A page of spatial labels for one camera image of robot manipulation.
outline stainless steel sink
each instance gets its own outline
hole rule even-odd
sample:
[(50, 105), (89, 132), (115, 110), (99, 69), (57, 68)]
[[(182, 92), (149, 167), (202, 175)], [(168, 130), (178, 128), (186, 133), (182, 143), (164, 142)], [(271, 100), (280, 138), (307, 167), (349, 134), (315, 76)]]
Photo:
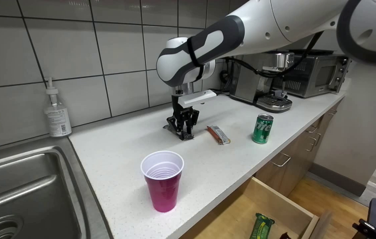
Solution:
[(0, 239), (109, 239), (67, 139), (0, 149)]

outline hand soap bottle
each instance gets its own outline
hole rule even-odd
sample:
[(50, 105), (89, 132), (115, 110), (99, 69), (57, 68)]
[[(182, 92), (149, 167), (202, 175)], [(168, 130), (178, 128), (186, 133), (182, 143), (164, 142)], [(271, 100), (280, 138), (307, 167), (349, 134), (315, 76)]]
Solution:
[(53, 80), (48, 80), (46, 94), (50, 105), (44, 110), (49, 126), (50, 137), (65, 137), (71, 133), (66, 108), (58, 101), (58, 90), (53, 86)]

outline can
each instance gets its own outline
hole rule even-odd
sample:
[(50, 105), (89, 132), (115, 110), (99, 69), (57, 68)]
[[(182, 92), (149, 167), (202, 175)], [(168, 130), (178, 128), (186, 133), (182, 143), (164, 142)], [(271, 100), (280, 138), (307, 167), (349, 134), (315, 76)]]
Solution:
[(265, 143), (268, 141), (268, 136), (271, 132), (273, 117), (272, 116), (257, 116), (253, 133), (252, 133), (252, 141), (256, 143)]

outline cabinet drawer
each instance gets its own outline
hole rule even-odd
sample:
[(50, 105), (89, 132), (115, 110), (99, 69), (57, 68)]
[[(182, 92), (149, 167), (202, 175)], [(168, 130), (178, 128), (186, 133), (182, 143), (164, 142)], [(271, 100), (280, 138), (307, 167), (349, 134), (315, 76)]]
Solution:
[(182, 238), (250, 238), (256, 213), (275, 220), (271, 239), (279, 239), (284, 232), (291, 238), (309, 238), (319, 220), (316, 215), (252, 178)]

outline plastic cup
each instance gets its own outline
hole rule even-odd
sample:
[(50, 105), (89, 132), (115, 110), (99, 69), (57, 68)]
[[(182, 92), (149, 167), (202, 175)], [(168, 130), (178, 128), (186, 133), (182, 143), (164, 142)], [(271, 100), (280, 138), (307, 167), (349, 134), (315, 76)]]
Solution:
[(183, 158), (167, 150), (151, 153), (141, 162), (151, 205), (156, 211), (167, 213), (175, 207), (183, 167)]

